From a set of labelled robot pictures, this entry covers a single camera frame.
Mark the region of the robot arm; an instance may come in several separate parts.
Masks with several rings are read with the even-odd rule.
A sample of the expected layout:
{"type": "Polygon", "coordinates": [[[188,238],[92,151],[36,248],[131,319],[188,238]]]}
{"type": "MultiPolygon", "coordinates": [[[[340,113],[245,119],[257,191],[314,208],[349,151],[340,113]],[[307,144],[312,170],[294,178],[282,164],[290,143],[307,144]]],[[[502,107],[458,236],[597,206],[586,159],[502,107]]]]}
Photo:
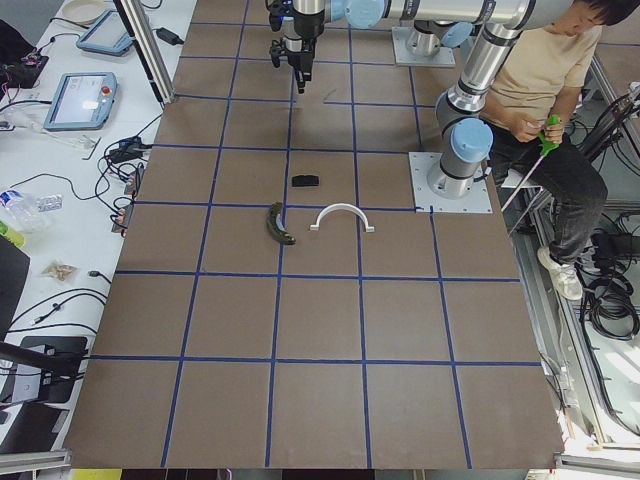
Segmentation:
{"type": "Polygon", "coordinates": [[[300,94],[312,80],[317,40],[329,23],[344,19],[352,28],[369,30],[383,19],[411,21],[411,27],[393,29],[401,35],[395,49],[409,56],[409,65],[423,59],[435,64],[442,50],[464,43],[496,9],[494,1],[267,1],[265,6],[271,30],[281,34],[269,48],[272,64],[278,68],[287,61],[300,94]]]}
{"type": "Polygon", "coordinates": [[[469,22],[482,26],[457,83],[436,102],[443,137],[439,163],[427,183],[444,198],[467,195],[480,162],[493,141],[478,118],[486,94],[521,32],[546,26],[561,17],[570,1],[387,1],[383,16],[398,20],[469,22]]]}

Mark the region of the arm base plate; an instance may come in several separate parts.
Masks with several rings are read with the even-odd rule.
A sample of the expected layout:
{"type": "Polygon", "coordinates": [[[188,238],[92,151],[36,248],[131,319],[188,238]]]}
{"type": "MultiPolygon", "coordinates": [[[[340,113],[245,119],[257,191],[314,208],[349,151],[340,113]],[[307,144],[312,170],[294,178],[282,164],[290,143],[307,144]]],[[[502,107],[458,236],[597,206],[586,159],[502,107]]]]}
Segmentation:
{"type": "Polygon", "coordinates": [[[453,179],[440,169],[439,152],[408,154],[414,209],[418,213],[492,214],[482,164],[466,179],[453,179]]]}
{"type": "Polygon", "coordinates": [[[453,68],[456,64],[453,49],[441,45],[435,33],[415,26],[392,28],[395,64],[399,66],[426,66],[453,68]]]}

